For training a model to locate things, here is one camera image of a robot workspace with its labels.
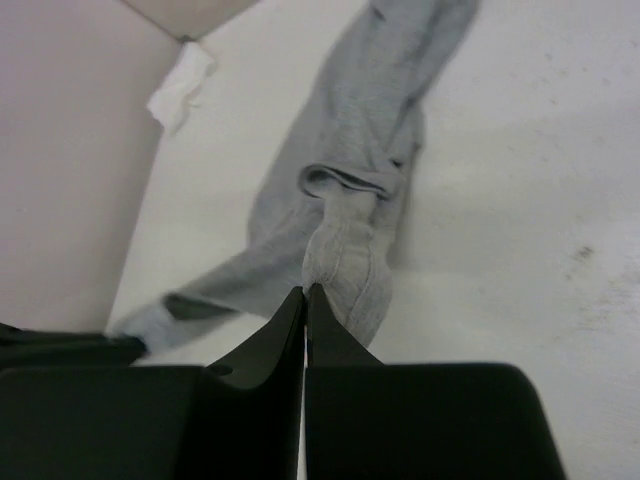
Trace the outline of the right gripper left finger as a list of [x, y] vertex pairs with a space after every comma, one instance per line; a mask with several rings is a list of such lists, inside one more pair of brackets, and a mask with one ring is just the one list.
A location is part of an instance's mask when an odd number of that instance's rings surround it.
[[204, 478], [297, 477], [303, 367], [304, 294], [295, 287], [262, 328], [204, 370]]

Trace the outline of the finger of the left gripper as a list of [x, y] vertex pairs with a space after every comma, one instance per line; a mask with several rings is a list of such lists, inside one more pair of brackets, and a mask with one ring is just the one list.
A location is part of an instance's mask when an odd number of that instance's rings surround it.
[[1, 324], [1, 369], [128, 366], [147, 354], [138, 338], [25, 330]]

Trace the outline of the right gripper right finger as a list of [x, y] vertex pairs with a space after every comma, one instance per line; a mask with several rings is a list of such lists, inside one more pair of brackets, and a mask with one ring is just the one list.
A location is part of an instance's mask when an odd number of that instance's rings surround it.
[[311, 479], [562, 479], [538, 393], [504, 363], [384, 364], [309, 292]]

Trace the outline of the grey tank top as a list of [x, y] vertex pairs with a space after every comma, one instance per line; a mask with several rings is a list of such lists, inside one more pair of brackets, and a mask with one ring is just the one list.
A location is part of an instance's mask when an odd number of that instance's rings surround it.
[[320, 285], [361, 344], [392, 298], [388, 256], [424, 143], [422, 98], [475, 1], [371, 1], [340, 36], [255, 197], [246, 247], [119, 320], [113, 337], [164, 352], [231, 312], [270, 318]]

